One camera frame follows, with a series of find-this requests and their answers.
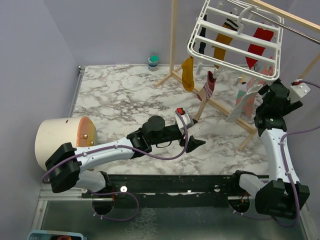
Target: teal lid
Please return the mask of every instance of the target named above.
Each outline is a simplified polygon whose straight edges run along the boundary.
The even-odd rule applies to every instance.
[[[150,60],[151,60],[151,62],[155,63],[155,62],[158,62],[159,58],[157,55],[153,55],[150,57]]]

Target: marble tabletop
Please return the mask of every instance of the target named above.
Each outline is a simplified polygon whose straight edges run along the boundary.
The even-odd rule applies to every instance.
[[[202,87],[207,79],[204,67],[195,84]],[[85,68],[73,116],[88,116],[94,123],[99,143],[113,142],[136,131],[149,117],[159,115],[166,125],[175,121],[175,109],[197,112],[200,101],[173,78],[156,88],[155,83],[169,72],[160,66],[155,72],[146,65],[102,65]],[[239,74],[223,69],[217,78],[213,97],[234,108],[238,87],[233,86]],[[225,122],[226,116],[210,104],[205,107],[198,124],[189,129],[196,139],[206,141],[191,153],[175,160],[159,160],[143,156],[118,160],[95,167],[108,174],[154,175],[230,175],[236,170],[268,174],[266,152],[256,135],[244,148],[238,147],[249,133],[236,123]],[[178,141],[167,148],[152,148],[162,157],[176,156],[182,148]]]

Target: white plastic hanging rack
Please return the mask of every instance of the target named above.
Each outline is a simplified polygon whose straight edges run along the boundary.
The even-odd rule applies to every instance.
[[[254,21],[254,20],[250,19],[251,18],[250,16],[249,16],[249,18],[245,18],[244,15],[245,15],[245,13],[253,10],[253,11],[260,13],[264,16],[274,17],[281,24],[284,24],[284,19],[276,14],[273,14],[269,11],[265,11],[257,6],[245,3],[243,1],[228,0],[228,2],[237,3],[237,4],[245,7],[245,9],[239,13],[239,16],[236,16],[234,14],[231,14],[231,13],[228,13],[226,11],[221,10],[221,9],[223,9],[223,6],[221,5],[222,1],[219,2],[219,5],[218,5],[219,9],[217,9],[215,7],[209,6],[210,0],[205,0],[204,5],[202,7],[202,10],[200,12],[200,15],[197,18],[195,27],[194,27],[193,32],[191,34],[190,40],[187,44],[188,53],[191,56],[193,56],[194,58],[198,58],[200,61],[209,61],[209,62],[213,63],[214,65],[223,66],[228,69],[237,71],[241,74],[244,74],[246,76],[255,77],[255,78],[264,80],[267,83],[272,83],[273,81],[277,80],[280,75],[280,59],[281,59],[281,45],[282,45],[283,28],[275,27],[275,26],[271,26],[271,25],[263,24],[261,22]],[[209,22],[208,20],[204,21],[203,17],[208,13],[214,13],[214,14],[223,16],[225,18],[229,18],[233,21],[236,21],[236,23],[239,26],[239,30],[233,31],[231,29],[228,29],[228,28],[222,27],[220,25],[214,24],[212,22]],[[267,29],[267,30],[274,32],[274,35],[276,36],[275,42],[262,40],[262,39],[259,39],[259,38],[253,37],[253,36],[249,36],[249,35],[242,33],[242,31],[244,29],[244,25],[242,23],[252,25],[257,28]],[[236,48],[233,46],[229,46],[229,45],[217,42],[217,41],[210,39],[210,38],[207,38],[207,37],[199,36],[200,29],[202,27],[207,28],[209,30],[212,30],[218,34],[223,34],[225,36],[231,37],[235,40],[240,40],[240,41],[247,42],[250,44],[262,46],[264,48],[272,49],[274,51],[274,56],[272,56],[273,59],[270,59],[270,58],[267,58],[264,56],[260,56],[260,55],[257,55],[257,54],[254,54],[254,53],[251,53],[246,50],[242,50],[242,49],[239,49],[239,48]],[[269,64],[271,67],[273,67],[273,75],[270,75],[270,76],[264,75],[264,74],[261,74],[259,72],[254,71],[254,70],[250,70],[247,67],[241,67],[241,66],[232,64],[230,62],[227,62],[227,61],[219,60],[217,58],[214,58],[213,56],[200,54],[193,49],[195,42],[204,42],[204,43],[207,43],[211,46],[225,49],[229,52],[237,53],[239,55],[243,55],[244,57],[249,57],[249,58],[261,61],[263,63]]]

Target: marble table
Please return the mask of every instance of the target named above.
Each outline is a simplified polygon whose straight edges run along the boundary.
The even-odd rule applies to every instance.
[[[207,79],[204,67],[195,84],[202,87]],[[155,72],[146,65],[108,65],[85,68],[73,116],[88,116],[98,131],[99,143],[113,142],[136,131],[152,115],[160,115],[166,124],[175,120],[175,109],[183,107],[196,113],[200,101],[173,78],[155,88],[155,83],[169,72],[160,66]],[[232,109],[238,87],[233,83],[239,74],[223,69],[217,78],[213,97]],[[148,156],[119,160],[97,166],[95,171],[108,174],[152,175],[230,175],[236,170],[268,174],[266,152],[256,135],[244,148],[237,148],[248,136],[236,123],[225,122],[226,116],[207,104],[198,124],[189,129],[196,139],[206,144],[175,160],[158,160]],[[172,157],[182,148],[178,141],[167,148],[152,148],[152,153]]]

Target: wooden stand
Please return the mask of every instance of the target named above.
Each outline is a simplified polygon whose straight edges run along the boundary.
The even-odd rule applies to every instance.
[[[169,74],[166,75],[164,78],[162,78],[160,81],[158,81],[155,84],[155,87],[159,87],[161,84],[163,84],[165,81],[167,81],[169,78],[174,78],[178,82],[182,83],[182,78],[178,74],[178,72],[181,70],[181,66],[177,67],[174,69],[174,64],[175,64],[175,49],[176,49],[176,32],[177,32],[177,18],[178,18],[178,0],[172,0],[172,8],[171,8],[171,42],[170,42],[170,70]],[[195,94],[198,94],[200,91],[199,88],[196,86],[192,90]],[[225,114],[226,116],[229,116],[231,111],[226,108],[223,104],[218,102],[217,100],[210,98],[208,100],[208,103],[211,104],[214,108],[216,108],[218,111],[221,113]],[[202,113],[203,109],[205,108],[205,103],[201,103],[200,106],[200,111],[198,111],[198,114]],[[257,133],[257,129],[253,126],[251,126],[249,123],[247,123],[245,120],[239,118],[235,121],[239,126],[244,128],[245,130],[248,131],[249,136],[243,141],[241,146],[238,148],[239,151],[241,151],[247,143],[254,137],[254,135]]]

